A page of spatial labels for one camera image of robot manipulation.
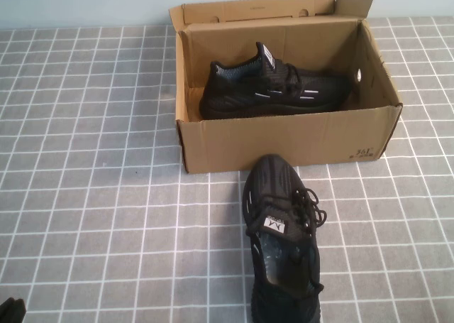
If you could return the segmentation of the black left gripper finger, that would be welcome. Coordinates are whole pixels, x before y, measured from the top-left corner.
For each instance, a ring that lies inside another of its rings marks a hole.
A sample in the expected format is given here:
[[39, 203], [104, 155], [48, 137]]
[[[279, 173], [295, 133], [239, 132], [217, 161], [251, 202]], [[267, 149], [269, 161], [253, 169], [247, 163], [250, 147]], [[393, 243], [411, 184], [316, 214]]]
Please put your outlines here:
[[8, 323], [13, 315], [14, 299], [7, 299], [0, 306], [0, 323]]
[[23, 299], [15, 300], [13, 304], [13, 323], [22, 323], [26, 315], [26, 306]]

